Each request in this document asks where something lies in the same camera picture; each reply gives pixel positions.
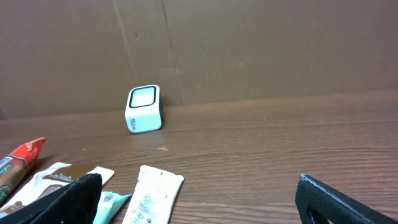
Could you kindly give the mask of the beige brown snack pouch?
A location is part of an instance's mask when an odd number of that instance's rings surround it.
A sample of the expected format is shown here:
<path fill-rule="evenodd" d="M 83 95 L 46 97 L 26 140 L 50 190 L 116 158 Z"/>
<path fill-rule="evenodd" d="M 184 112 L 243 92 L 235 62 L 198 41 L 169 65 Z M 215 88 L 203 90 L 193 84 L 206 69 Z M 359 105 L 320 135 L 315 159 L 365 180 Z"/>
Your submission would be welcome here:
<path fill-rule="evenodd" d="M 2 208 L 1 218 L 10 215 L 30 203 L 47 196 L 86 174 L 100 174 L 102 185 L 114 175 L 114 171 L 94 165 L 73 165 L 56 162 L 36 173 Z"/>

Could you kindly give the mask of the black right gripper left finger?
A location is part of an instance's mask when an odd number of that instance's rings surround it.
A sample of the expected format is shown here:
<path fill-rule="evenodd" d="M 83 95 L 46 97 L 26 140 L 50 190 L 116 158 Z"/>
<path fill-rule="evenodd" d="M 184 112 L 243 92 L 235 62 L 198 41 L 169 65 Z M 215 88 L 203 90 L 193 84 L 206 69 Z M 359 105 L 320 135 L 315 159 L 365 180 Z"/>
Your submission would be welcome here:
<path fill-rule="evenodd" d="M 101 191 L 101 175 L 86 174 L 61 189 L 1 218 L 1 223 L 93 223 Z"/>

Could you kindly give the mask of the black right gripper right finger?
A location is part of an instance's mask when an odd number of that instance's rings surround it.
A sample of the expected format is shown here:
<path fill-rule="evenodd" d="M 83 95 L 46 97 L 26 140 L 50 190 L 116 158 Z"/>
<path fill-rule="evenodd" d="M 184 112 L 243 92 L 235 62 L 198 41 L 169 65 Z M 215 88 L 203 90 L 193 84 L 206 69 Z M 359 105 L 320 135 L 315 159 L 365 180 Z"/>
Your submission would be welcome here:
<path fill-rule="evenodd" d="M 397 220 L 367 207 L 307 174 L 302 174 L 298 180 L 295 204 L 302 223 L 397 224 Z"/>

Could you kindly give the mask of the white tube with gold cap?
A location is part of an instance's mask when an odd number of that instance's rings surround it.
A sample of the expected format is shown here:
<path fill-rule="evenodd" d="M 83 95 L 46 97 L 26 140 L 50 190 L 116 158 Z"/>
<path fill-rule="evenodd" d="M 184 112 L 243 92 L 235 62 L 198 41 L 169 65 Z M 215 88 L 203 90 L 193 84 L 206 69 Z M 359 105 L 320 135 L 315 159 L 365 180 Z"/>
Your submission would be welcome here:
<path fill-rule="evenodd" d="M 123 224 L 168 224 L 184 177 L 143 165 Z"/>

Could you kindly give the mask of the teal snack packet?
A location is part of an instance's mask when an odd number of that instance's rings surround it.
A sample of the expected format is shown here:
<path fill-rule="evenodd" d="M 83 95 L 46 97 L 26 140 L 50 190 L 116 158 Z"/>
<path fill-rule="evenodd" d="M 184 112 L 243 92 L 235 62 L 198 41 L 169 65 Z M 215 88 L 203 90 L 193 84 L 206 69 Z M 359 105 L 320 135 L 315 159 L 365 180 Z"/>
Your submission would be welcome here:
<path fill-rule="evenodd" d="M 93 224 L 108 224 L 130 197 L 131 194 L 102 191 Z"/>

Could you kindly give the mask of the orange biscuit pack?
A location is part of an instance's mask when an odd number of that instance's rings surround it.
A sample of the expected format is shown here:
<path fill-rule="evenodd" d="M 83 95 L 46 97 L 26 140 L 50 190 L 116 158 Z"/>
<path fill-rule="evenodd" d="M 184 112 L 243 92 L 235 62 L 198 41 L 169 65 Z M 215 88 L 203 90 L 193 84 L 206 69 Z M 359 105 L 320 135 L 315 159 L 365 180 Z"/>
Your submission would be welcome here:
<path fill-rule="evenodd" d="M 1 159 L 1 205 L 36 163 L 46 138 L 24 143 Z"/>

